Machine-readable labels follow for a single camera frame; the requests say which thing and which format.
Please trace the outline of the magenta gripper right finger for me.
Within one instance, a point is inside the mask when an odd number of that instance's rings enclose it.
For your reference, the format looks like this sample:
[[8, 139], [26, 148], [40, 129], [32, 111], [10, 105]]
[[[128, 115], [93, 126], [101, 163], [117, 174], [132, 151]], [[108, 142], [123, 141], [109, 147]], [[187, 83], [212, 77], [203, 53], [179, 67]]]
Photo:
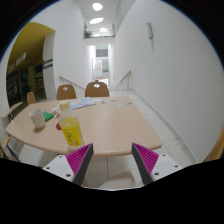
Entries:
[[144, 185], [182, 169], [182, 166], [174, 161], [168, 154], [157, 154], [137, 143], [132, 144], [131, 152]]

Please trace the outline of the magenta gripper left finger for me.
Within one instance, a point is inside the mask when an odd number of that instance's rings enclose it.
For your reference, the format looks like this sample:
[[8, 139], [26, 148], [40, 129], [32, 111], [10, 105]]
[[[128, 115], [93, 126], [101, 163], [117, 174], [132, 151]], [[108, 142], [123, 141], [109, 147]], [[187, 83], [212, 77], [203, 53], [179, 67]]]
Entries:
[[92, 156], [93, 144], [88, 144], [67, 156], [58, 155], [44, 167], [44, 170], [81, 186]]

